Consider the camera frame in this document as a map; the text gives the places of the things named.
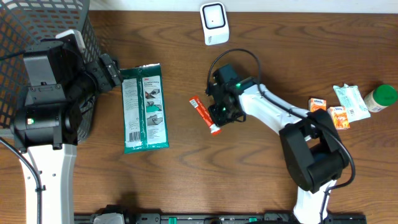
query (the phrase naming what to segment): small orange carton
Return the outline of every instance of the small orange carton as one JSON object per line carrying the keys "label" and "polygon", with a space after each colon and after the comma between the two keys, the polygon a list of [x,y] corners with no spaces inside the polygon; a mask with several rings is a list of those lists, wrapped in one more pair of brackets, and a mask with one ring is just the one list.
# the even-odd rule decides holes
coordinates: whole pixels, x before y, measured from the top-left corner
{"label": "small orange carton", "polygon": [[326,100],[311,98],[308,101],[308,109],[310,112],[314,112],[319,109],[323,109],[326,111]]}
{"label": "small orange carton", "polygon": [[331,106],[328,109],[328,113],[330,114],[337,130],[349,128],[347,112],[344,106]]}

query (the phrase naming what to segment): gray basket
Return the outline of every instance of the gray basket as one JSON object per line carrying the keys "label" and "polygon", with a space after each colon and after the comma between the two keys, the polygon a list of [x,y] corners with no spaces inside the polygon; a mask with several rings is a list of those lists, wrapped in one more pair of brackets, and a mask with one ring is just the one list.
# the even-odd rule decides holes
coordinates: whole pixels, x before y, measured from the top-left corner
{"label": "gray basket", "polygon": [[[0,57],[24,50],[41,39],[55,38],[65,30],[76,29],[85,41],[85,62],[96,60],[101,52],[87,16],[89,6],[89,0],[0,0]],[[0,62],[0,128],[3,130],[9,128],[16,109],[23,105],[27,85],[29,79],[22,56]],[[88,104],[81,110],[91,107],[94,105]],[[83,115],[79,141],[88,137],[93,111]]]}

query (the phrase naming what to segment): barcode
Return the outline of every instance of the barcode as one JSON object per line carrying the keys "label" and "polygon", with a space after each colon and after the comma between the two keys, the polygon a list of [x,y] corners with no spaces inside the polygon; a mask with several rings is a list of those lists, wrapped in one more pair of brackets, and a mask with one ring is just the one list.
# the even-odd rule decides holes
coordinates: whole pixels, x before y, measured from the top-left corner
{"label": "barcode", "polygon": [[197,104],[197,102],[196,102],[195,100],[190,100],[189,102],[192,104],[192,106],[193,106],[194,108],[197,108],[197,107],[198,107],[198,104]]}
{"label": "barcode", "polygon": [[140,140],[141,140],[141,135],[139,131],[135,131],[129,134],[129,142],[140,141]]}

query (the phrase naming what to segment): wood grain surface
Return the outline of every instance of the wood grain surface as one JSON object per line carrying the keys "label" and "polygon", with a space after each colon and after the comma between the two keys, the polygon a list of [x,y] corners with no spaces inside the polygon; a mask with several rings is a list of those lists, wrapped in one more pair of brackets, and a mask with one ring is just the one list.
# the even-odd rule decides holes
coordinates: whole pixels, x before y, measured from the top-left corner
{"label": "wood grain surface", "polygon": [[[256,118],[211,136],[189,104],[204,104],[211,62],[227,49],[252,50],[267,87],[296,106],[308,98],[339,105],[333,85],[358,85],[362,96],[381,83],[398,88],[398,15],[229,13],[230,38],[206,46],[197,12],[90,12],[98,42],[122,68],[161,63],[170,148],[124,154],[121,89],[101,95],[91,136],[78,146],[73,178],[76,213],[107,204],[164,213],[264,213],[292,210],[297,186],[285,168],[279,137]],[[244,76],[256,64],[243,53],[221,59]],[[332,191],[331,212],[364,213],[368,223],[398,219],[398,104],[351,123],[339,134],[357,176]],[[342,183],[350,175],[343,172]],[[25,222],[19,161],[0,148],[0,223]]]}

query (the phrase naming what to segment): white wall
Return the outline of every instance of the white wall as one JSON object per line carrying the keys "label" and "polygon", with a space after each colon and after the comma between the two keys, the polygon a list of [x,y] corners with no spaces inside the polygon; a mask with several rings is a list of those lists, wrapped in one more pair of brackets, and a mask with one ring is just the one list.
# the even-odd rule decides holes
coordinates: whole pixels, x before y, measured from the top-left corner
{"label": "white wall", "polygon": [[[198,11],[204,0],[91,0],[91,10]],[[398,13],[398,0],[221,0],[229,12]]]}

